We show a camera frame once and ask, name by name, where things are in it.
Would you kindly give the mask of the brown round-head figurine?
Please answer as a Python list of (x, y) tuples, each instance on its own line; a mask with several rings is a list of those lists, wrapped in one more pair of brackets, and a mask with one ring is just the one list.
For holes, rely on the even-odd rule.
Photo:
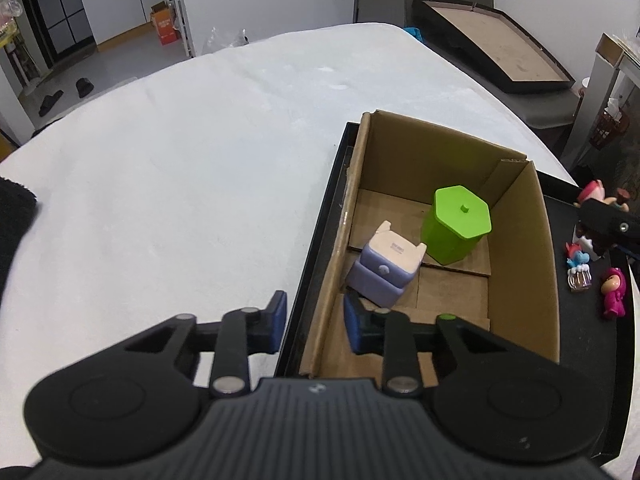
[(623, 212), (629, 211), (630, 194), (628, 191), (624, 188), (616, 188), (613, 195), (608, 195), (601, 180), (590, 181), (578, 194), (575, 205), (580, 207), (587, 200), (598, 200)]

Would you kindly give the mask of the purple block toy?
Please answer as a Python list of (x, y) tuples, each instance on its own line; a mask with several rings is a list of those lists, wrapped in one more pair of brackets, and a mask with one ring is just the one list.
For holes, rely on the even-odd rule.
[(367, 241), (346, 276), (346, 286), (381, 308), (392, 308), (418, 274), (426, 254), (385, 220)]

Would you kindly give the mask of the green hexagonal container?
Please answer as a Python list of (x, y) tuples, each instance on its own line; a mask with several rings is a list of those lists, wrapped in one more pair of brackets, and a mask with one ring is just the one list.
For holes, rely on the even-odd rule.
[(489, 206), (462, 185), (438, 188), (421, 228), (426, 252), (439, 264), (463, 260), (491, 232)]

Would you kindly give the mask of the black tray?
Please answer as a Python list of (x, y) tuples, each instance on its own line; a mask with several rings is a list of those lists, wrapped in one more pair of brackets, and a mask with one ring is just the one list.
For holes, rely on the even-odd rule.
[[(344, 208), (346, 170), (352, 159), (358, 128), (356, 122), (349, 122), (338, 144), (302, 279), (293, 302), (288, 331), (283, 339), (276, 367), (278, 377), (297, 377), (302, 374), (300, 362)], [(552, 234), (556, 277), (562, 280), (565, 270), (561, 242), (577, 218), (577, 210), (568, 203), (577, 195), (577, 188), (542, 171), (537, 176)], [(591, 379), (608, 402), (608, 422), (592, 454), (598, 464), (604, 465), (620, 456), (627, 429), (636, 346), (634, 300), (627, 295), (626, 315), (619, 321), (607, 321), (600, 315), (602, 302), (596, 288), (571, 292), (567, 284), (559, 282), (558, 291), (560, 362)]]

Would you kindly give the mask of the red blue mug figurine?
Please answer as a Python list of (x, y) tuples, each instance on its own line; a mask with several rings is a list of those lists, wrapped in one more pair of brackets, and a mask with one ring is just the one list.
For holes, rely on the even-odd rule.
[(566, 280), (572, 292), (584, 292), (592, 285), (591, 249), (588, 240), (584, 240), (582, 237), (565, 244)]

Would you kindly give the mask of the white tablecloth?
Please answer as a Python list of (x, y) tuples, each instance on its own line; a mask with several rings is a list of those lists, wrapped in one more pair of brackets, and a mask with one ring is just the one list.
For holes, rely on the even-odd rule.
[(38, 452), (41, 378), (186, 312), (294, 295), (348, 122), (388, 110), (567, 171), (492, 94), (403, 29), (350, 24), (198, 56), (84, 104), (8, 157), (38, 200), (1, 300), (1, 463)]

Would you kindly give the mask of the white side table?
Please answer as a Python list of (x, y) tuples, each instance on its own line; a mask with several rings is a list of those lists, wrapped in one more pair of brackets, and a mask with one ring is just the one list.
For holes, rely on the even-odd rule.
[(632, 50), (631, 40), (604, 32), (596, 47), (589, 84), (578, 108), (570, 136), (562, 151), (561, 162), (573, 169), (585, 154), (608, 99), (612, 96), (618, 76), (623, 74), (639, 87), (639, 55)]

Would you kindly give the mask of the black fuzzy cloth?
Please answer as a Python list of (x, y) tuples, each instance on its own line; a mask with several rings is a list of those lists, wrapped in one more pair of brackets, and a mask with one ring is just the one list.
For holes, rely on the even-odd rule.
[(6, 289), (18, 246), (34, 222), (37, 197), (28, 188), (1, 179), (0, 188), (0, 296)]

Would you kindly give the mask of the black slipper right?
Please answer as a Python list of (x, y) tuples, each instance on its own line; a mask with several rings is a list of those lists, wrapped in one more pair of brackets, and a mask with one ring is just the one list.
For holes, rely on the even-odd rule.
[(94, 90), (94, 84), (85, 77), (79, 78), (78, 81), (76, 81), (75, 87), (79, 99), (85, 99), (85, 97)]

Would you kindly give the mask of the black slipper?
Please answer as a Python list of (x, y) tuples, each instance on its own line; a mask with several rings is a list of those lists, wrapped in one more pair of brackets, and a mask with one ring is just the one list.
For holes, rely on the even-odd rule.
[(64, 96), (63, 90), (56, 90), (52, 94), (47, 94), (40, 104), (38, 115), (40, 118), (43, 118), (47, 114), (50, 113), (55, 104)]
[(94, 90), (94, 84), (85, 77), (79, 78), (78, 81), (76, 81), (75, 87), (79, 99), (85, 99), (85, 97)]

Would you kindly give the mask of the black slipper left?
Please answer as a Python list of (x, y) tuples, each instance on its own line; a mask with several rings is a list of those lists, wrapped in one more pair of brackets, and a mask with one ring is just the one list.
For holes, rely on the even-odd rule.
[(55, 104), (64, 96), (63, 90), (56, 90), (52, 94), (47, 94), (40, 104), (38, 115), (40, 118), (43, 118), (47, 114), (50, 113)]

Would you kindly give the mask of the orange cardboard box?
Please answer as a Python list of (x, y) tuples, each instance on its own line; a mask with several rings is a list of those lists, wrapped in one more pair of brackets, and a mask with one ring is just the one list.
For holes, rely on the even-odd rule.
[(174, 25), (174, 16), (166, 2), (160, 2), (152, 6), (151, 21), (162, 46), (172, 44), (179, 39)]

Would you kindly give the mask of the white kitchen cabinet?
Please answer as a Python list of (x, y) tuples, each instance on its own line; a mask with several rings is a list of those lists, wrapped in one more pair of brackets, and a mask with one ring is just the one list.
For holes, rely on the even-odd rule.
[(104, 44), (148, 22), (142, 0), (81, 0), (96, 44)]

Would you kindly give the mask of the black picture frame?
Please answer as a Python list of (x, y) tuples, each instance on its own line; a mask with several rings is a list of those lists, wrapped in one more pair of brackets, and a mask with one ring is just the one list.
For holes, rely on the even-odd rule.
[(570, 88), (575, 79), (508, 14), (462, 0), (413, 0), (413, 21), (506, 93)]

